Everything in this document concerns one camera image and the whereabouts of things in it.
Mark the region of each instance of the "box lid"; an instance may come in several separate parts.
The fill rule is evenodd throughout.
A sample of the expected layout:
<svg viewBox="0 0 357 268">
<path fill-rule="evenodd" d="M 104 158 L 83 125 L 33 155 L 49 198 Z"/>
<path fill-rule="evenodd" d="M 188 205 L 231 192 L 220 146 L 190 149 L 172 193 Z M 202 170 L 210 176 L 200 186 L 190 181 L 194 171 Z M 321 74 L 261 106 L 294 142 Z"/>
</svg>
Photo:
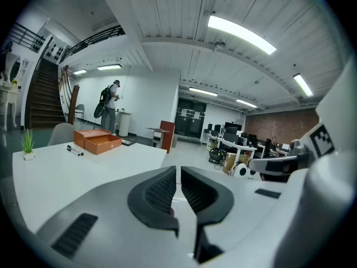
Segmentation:
<svg viewBox="0 0 357 268">
<path fill-rule="evenodd" d="M 79 134 L 83 135 L 84 138 L 91 138 L 97 136 L 110 135 L 110 131 L 104 129 L 93 129 L 93 130 L 75 130 Z"/>
</svg>

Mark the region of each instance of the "rectangular light fixture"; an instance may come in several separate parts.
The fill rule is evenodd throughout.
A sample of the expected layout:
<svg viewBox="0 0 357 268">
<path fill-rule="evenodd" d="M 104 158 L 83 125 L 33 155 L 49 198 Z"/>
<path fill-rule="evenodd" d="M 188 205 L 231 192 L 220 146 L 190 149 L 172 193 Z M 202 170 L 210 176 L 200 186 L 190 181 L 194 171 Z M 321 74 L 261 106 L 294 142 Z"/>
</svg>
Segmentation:
<svg viewBox="0 0 357 268">
<path fill-rule="evenodd" d="M 273 52 L 276 51 L 276 48 L 273 45 L 268 43 L 262 37 L 259 37 L 256 33 L 253 33 L 244 27 L 241 27 L 235 23 L 229 22 L 222 18 L 211 16 L 208 22 L 208 26 L 221 31 L 225 31 L 243 40 L 246 40 L 247 42 L 250 42 L 254 46 L 265 51 L 268 55 L 271 55 Z"/>
<path fill-rule="evenodd" d="M 301 74 L 296 74 L 293 77 L 294 80 L 300 85 L 300 87 L 306 93 L 307 96 L 313 96 L 311 89 L 308 87 L 307 83 L 304 81 Z"/>
<path fill-rule="evenodd" d="M 83 70 L 79 70 L 79 71 L 74 72 L 74 74 L 78 75 L 78 74 L 84 74 L 86 72 L 87 71 L 85 69 L 83 69 Z"/>
<path fill-rule="evenodd" d="M 217 95 L 218 95 L 217 93 L 207 92 L 207 91 L 205 91 L 205 90 L 198 89 L 198 88 L 194 88 L 194 87 L 190 87 L 189 90 L 190 90 L 190 91 L 193 91 L 193 92 L 199 92 L 199 93 L 209 94 L 209 95 L 213 95 L 213 96 L 217 96 Z"/>
<path fill-rule="evenodd" d="M 251 107 L 253 107 L 253 108 L 257 108 L 257 106 L 255 106 L 255 105 L 253 105 L 253 104 L 250 104 L 250 103 L 248 103 L 248 102 L 245 102 L 245 101 L 243 101 L 243 100 L 237 99 L 236 101 L 237 101 L 237 102 L 240 102 L 240 103 L 243 103 L 243 104 L 245 104 L 245 105 L 251 106 Z"/>
<path fill-rule="evenodd" d="M 99 70 L 106 70 L 106 69 L 121 69 L 122 66 L 117 64 L 117 65 L 103 65 L 103 66 L 99 66 L 97 67 L 97 69 Z"/>
</svg>

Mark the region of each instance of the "potted plant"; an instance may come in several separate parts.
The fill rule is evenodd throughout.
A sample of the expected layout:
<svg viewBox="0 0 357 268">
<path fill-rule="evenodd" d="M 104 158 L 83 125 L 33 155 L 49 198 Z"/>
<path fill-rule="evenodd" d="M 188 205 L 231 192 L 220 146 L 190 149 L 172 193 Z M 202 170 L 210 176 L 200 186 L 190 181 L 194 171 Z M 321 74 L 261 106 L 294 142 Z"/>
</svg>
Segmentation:
<svg viewBox="0 0 357 268">
<path fill-rule="evenodd" d="M 25 132 L 25 139 L 21 141 L 22 149 L 23 149 L 23 158 L 26 161 L 31 161 L 35 158 L 35 154 L 33 153 L 33 141 L 32 141 L 32 131 L 28 129 Z"/>
</svg>

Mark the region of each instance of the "black backpack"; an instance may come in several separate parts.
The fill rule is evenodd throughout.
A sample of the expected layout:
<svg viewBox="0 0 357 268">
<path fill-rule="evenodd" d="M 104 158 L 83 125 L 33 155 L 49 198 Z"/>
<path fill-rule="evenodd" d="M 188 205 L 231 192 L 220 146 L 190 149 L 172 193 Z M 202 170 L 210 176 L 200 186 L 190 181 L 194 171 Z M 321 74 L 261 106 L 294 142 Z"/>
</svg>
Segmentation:
<svg viewBox="0 0 357 268">
<path fill-rule="evenodd" d="M 105 106 L 108 104 L 108 102 L 112 98 L 112 94 L 110 92 L 110 89 L 112 88 L 113 85 L 114 85 L 114 83 L 109 85 L 109 86 L 107 86 L 100 93 L 99 103 L 98 103 L 97 107 L 95 108 L 95 111 L 94 111 L 94 114 L 93 114 L 94 118 L 97 119 L 100 116 L 102 116 Z"/>
</svg>

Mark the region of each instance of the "open cardboard box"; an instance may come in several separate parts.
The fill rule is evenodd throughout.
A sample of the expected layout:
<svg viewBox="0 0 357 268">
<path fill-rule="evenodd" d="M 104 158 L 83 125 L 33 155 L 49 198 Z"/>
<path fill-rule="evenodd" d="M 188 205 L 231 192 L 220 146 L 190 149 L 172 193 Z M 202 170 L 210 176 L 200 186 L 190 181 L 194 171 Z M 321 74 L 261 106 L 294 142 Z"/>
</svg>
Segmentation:
<svg viewBox="0 0 357 268">
<path fill-rule="evenodd" d="M 122 139 L 104 129 L 75 130 L 74 142 L 88 151 L 99 155 L 122 144 Z"/>
</svg>

